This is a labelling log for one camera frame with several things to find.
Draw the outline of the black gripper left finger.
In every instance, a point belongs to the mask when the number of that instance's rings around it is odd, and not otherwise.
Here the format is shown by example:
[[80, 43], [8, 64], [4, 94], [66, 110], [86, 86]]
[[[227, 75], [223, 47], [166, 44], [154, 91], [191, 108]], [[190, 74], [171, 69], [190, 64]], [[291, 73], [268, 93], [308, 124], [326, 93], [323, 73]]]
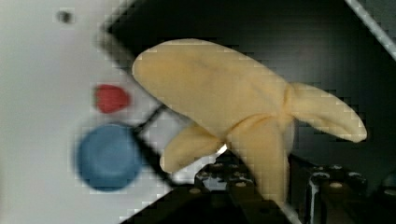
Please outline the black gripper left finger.
[[224, 224], [292, 224], [273, 201], [257, 190], [255, 177], [232, 152], [224, 152], [204, 166], [194, 184], [210, 192], [210, 205], [228, 219]]

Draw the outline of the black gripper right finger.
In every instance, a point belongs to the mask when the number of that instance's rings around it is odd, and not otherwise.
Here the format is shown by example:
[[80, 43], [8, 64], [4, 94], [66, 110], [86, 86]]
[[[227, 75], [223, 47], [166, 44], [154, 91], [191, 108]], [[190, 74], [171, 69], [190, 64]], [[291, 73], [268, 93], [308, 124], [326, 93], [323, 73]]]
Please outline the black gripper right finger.
[[309, 170], [304, 199], [304, 224], [362, 224], [367, 179], [339, 164]]

